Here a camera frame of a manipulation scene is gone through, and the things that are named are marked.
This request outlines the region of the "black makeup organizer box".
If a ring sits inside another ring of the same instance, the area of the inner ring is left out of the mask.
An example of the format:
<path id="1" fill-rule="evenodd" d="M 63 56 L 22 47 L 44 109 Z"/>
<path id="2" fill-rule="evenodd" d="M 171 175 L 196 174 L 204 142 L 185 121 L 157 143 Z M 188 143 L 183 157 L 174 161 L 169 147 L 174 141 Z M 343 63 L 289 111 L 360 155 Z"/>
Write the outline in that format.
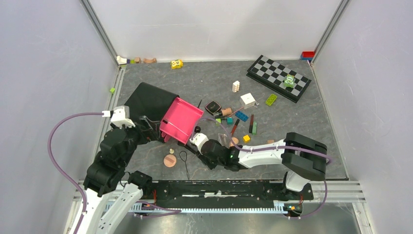
<path id="1" fill-rule="evenodd" d="M 162 120 L 178 94 L 142 82 L 125 102 L 130 109 L 130 119 L 147 116 L 151 120 Z"/>

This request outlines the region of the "dark brown lipstick pen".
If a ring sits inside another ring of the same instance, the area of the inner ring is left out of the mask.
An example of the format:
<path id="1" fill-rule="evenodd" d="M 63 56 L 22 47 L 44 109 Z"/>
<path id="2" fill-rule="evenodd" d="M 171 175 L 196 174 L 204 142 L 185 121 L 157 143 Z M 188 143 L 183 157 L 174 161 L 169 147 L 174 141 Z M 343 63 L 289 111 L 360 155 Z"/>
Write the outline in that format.
<path id="1" fill-rule="evenodd" d="M 252 133 L 252 130 L 253 130 L 253 124 L 254 124 L 254 114 L 252 114 L 250 117 L 249 130 L 248 130 L 250 134 Z"/>

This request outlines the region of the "chessboard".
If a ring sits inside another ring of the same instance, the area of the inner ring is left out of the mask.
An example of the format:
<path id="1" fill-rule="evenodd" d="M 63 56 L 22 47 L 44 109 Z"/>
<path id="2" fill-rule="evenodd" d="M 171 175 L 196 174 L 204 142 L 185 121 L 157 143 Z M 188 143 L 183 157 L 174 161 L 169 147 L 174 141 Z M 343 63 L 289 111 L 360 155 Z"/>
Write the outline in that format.
<path id="1" fill-rule="evenodd" d="M 293 88 L 284 86 L 283 81 L 288 74 L 295 76 Z M 300 100 L 311 83 L 311 79 L 264 55 L 249 67 L 246 75 L 294 103 Z"/>

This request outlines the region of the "round wooden disc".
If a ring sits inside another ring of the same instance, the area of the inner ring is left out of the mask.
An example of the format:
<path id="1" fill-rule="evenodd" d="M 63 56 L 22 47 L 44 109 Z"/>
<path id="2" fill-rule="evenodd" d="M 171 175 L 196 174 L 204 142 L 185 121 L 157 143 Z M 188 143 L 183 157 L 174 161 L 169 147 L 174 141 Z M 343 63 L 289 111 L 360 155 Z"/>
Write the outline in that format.
<path id="1" fill-rule="evenodd" d="M 171 168 L 174 167 L 177 163 L 176 156 L 173 154 L 168 154 L 164 157 L 163 163 L 166 167 Z"/>

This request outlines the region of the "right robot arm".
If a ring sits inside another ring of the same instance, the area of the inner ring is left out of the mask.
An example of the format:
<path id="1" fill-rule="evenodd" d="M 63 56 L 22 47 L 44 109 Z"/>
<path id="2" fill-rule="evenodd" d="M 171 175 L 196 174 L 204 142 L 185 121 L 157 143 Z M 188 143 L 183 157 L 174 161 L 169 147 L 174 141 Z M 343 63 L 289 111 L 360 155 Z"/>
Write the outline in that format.
<path id="1" fill-rule="evenodd" d="M 288 199 L 298 196 L 310 181 L 324 181 L 331 162 L 326 145 L 295 132 L 274 143 L 257 146 L 234 144 L 227 148 L 202 133 L 196 133 L 189 141 L 201 156 L 230 171 L 261 165 L 285 166 L 289 170 L 281 192 Z"/>

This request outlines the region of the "green tube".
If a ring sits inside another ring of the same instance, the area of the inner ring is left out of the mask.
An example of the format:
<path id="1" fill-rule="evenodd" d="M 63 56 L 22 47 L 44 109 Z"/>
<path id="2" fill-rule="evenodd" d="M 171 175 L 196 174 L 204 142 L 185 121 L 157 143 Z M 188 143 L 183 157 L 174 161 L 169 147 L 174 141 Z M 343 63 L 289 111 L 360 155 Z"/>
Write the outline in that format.
<path id="1" fill-rule="evenodd" d="M 251 133 L 252 135 L 257 134 L 257 122 L 256 121 L 253 122 Z"/>

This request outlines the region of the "black compact case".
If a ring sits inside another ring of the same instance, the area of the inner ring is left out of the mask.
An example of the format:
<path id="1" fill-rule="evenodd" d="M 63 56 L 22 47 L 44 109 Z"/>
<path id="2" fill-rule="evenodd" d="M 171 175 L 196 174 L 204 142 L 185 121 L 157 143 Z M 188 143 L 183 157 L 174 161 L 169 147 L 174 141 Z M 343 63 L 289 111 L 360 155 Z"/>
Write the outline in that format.
<path id="1" fill-rule="evenodd" d="M 211 101 L 205 105 L 205 110 L 211 115 L 214 115 L 215 113 L 219 112 L 221 109 L 222 109 L 221 105 L 217 103 L 216 101 Z"/>

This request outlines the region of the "white stacked block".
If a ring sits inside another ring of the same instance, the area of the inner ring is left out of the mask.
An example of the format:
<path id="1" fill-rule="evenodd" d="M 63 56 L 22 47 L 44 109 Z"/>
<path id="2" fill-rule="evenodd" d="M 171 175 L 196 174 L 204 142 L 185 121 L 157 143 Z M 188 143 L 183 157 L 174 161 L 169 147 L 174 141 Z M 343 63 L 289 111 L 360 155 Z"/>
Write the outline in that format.
<path id="1" fill-rule="evenodd" d="M 240 89 L 240 82 L 237 80 L 232 83 L 232 92 L 236 93 Z"/>

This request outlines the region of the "blue lego brick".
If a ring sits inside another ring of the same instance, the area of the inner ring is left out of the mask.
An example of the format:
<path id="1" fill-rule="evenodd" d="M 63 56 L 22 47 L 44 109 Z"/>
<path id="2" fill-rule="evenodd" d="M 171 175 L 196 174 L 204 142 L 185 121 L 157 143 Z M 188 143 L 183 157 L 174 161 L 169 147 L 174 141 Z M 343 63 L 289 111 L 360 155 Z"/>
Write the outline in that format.
<path id="1" fill-rule="evenodd" d="M 237 117 L 238 119 L 240 119 L 243 122 L 246 122 L 248 120 L 248 115 L 244 114 L 242 111 L 237 111 L 235 113 L 235 117 Z"/>

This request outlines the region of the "white cube box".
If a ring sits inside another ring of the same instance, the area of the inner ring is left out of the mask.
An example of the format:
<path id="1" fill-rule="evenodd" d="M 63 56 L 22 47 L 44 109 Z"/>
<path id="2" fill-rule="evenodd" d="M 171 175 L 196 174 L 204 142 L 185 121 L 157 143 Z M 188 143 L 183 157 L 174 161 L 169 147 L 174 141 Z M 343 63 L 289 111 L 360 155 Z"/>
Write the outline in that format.
<path id="1" fill-rule="evenodd" d="M 240 96 L 240 103 L 244 109 L 257 107 L 259 103 L 255 100 L 251 93 Z"/>

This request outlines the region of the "beige makeup sponge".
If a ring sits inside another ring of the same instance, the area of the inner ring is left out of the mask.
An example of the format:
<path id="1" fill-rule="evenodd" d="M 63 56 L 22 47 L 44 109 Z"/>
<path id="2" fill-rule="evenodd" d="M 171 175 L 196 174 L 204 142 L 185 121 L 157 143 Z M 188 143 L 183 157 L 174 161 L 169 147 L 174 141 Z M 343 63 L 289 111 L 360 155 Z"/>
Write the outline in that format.
<path id="1" fill-rule="evenodd" d="M 229 141 L 229 146 L 233 147 L 239 143 L 239 140 L 236 137 L 232 137 L 231 140 Z"/>

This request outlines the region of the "red lip pencil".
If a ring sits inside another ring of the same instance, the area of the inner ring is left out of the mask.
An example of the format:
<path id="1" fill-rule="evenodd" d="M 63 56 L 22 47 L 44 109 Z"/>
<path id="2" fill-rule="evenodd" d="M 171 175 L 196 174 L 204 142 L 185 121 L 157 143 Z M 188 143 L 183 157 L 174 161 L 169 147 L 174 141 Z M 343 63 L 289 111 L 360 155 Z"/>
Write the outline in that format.
<path id="1" fill-rule="evenodd" d="M 233 125 L 233 127 L 232 127 L 232 130 L 231 130 L 231 132 L 230 132 L 231 135 L 234 135 L 234 133 L 235 133 L 235 131 L 236 131 L 236 129 L 237 129 L 237 126 L 238 126 L 239 122 L 240 122 L 239 119 L 237 119 L 237 120 L 235 121 L 235 123 L 234 123 L 234 125 Z"/>

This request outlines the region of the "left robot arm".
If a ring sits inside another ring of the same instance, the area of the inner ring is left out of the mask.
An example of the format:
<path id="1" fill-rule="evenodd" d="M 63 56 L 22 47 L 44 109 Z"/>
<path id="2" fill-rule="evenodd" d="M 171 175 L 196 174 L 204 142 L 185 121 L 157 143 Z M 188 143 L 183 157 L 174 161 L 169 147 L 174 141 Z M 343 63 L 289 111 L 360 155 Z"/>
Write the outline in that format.
<path id="1" fill-rule="evenodd" d="M 159 121 L 141 116 L 137 121 L 129 117 L 111 118 L 111 129 L 107 131 L 100 149 L 91 166 L 88 167 L 83 182 L 82 209 L 75 234 L 112 234 L 140 199 L 152 195 L 151 177 L 134 172 L 129 176 L 120 197 L 105 211 L 109 199 L 126 174 L 126 166 L 138 145 L 159 139 Z"/>

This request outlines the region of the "green lego brick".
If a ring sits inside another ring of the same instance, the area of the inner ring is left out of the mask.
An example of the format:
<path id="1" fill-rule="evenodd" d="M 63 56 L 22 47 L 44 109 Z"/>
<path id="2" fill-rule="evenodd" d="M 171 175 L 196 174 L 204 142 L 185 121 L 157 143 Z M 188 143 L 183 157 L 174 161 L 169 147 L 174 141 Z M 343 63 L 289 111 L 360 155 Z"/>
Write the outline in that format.
<path id="1" fill-rule="evenodd" d="M 272 106 L 272 105 L 275 103 L 276 99 L 277 99 L 277 96 L 276 96 L 275 94 L 271 94 L 271 95 L 266 99 L 265 104 L 266 104 L 267 106 Z"/>

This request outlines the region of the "clear plastic bag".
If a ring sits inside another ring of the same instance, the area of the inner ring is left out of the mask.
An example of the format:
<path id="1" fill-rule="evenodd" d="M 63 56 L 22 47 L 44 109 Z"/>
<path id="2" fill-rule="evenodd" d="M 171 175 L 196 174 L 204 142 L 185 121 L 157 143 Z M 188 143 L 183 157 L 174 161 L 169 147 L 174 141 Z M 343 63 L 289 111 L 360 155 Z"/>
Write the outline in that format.
<path id="1" fill-rule="evenodd" d="M 218 134 L 218 142 L 222 146 L 229 148 L 229 137 L 226 134 Z"/>

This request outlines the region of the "red blue bricks stack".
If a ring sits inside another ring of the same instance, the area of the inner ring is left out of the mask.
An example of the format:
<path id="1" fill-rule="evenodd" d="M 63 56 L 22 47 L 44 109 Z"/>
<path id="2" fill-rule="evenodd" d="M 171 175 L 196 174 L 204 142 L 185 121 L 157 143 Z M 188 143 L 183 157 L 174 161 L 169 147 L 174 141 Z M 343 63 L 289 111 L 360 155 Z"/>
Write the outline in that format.
<path id="1" fill-rule="evenodd" d="M 300 55 L 300 60 L 312 61 L 314 59 L 314 56 L 315 56 L 314 51 L 303 51 Z"/>

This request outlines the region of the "yellow cube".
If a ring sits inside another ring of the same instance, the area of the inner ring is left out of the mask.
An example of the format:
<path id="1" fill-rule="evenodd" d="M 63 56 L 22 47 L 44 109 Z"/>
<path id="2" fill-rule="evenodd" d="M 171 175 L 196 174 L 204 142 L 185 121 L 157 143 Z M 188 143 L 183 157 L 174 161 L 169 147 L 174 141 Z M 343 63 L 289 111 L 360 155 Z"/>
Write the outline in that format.
<path id="1" fill-rule="evenodd" d="M 243 142 L 244 143 L 249 143 L 251 141 L 251 137 L 249 135 L 243 136 Z"/>

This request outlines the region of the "green toy monster block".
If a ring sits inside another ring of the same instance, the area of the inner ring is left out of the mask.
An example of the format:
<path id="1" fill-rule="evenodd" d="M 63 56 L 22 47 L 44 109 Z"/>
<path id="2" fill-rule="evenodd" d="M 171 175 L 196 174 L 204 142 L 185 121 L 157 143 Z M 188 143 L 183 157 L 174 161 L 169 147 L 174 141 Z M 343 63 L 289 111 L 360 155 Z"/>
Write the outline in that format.
<path id="1" fill-rule="evenodd" d="M 295 84 L 295 76 L 293 75 L 286 75 L 283 81 L 285 87 L 293 88 Z"/>

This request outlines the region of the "black makeup brush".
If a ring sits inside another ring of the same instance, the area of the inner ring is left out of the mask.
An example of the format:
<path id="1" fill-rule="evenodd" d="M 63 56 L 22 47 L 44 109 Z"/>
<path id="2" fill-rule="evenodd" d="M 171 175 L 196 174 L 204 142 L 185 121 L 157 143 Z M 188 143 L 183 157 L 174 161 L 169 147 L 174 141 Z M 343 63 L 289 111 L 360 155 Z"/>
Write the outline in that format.
<path id="1" fill-rule="evenodd" d="M 199 150 L 197 149 L 197 147 L 191 143 L 189 144 L 185 144 L 184 147 L 189 150 L 191 153 L 193 153 L 194 155 L 196 155 L 197 157 L 200 155 Z"/>

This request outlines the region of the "pink top drawer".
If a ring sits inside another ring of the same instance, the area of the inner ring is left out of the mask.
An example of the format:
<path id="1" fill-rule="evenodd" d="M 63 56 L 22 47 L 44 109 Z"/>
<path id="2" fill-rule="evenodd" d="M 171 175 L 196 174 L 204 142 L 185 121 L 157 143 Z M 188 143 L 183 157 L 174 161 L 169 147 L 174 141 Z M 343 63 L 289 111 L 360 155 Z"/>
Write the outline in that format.
<path id="1" fill-rule="evenodd" d="M 164 142 L 174 138 L 186 144 L 194 132 L 195 124 L 203 114 L 204 111 L 196 106 L 179 97 L 175 98 L 160 123 L 161 137 Z"/>

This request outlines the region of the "foundation bottle beige cap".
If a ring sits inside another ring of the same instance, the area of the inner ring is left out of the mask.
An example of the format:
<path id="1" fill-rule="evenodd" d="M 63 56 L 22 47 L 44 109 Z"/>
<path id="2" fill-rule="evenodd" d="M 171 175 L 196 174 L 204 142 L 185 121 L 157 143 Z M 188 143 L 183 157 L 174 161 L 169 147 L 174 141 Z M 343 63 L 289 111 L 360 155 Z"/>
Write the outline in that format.
<path id="1" fill-rule="evenodd" d="M 214 113 L 213 116 L 214 116 L 215 118 L 219 118 L 219 117 L 228 116 L 228 115 L 230 115 L 231 113 L 232 113 L 231 108 L 224 108 L 224 109 L 221 109 L 221 110 L 217 111 L 216 113 Z"/>

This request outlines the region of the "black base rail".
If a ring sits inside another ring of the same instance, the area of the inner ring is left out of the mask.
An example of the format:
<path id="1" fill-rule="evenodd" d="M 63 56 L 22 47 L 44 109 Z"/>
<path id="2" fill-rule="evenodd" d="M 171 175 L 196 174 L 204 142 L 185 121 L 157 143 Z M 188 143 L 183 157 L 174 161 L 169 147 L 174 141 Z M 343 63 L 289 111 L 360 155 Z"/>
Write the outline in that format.
<path id="1" fill-rule="evenodd" d="M 280 180 L 158 180 L 143 190 L 143 200 L 163 208 L 271 208 L 275 201 L 311 201 L 310 184 L 300 192 Z"/>

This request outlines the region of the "wooden arch block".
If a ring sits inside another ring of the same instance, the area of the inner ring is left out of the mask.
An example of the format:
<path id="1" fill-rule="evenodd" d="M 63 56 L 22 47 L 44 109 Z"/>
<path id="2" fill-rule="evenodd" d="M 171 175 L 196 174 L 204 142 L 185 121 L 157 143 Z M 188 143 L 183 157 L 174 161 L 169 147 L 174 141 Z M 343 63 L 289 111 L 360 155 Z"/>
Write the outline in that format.
<path id="1" fill-rule="evenodd" d="M 144 63 L 150 64 L 150 63 L 156 63 L 157 59 L 156 58 L 144 58 L 142 61 Z"/>

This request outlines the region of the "yellow toy block face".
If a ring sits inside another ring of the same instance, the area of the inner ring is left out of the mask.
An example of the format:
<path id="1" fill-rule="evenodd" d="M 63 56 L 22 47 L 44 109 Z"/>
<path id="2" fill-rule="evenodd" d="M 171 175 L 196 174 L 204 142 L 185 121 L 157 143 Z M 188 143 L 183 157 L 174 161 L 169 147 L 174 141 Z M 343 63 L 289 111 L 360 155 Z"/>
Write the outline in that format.
<path id="1" fill-rule="evenodd" d="M 170 62 L 171 69 L 180 69 L 183 67 L 183 61 L 181 59 L 172 60 Z"/>

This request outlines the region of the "white corner block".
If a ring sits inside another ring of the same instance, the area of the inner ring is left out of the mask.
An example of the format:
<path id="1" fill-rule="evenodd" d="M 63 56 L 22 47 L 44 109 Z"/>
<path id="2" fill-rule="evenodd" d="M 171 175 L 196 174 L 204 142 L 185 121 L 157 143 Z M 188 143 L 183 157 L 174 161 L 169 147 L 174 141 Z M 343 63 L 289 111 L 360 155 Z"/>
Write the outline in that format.
<path id="1" fill-rule="evenodd" d="M 128 63 L 128 59 L 127 58 L 123 58 L 121 56 L 117 56 L 116 57 L 116 61 L 118 63 L 118 65 L 123 65 L 123 64 L 127 64 Z"/>

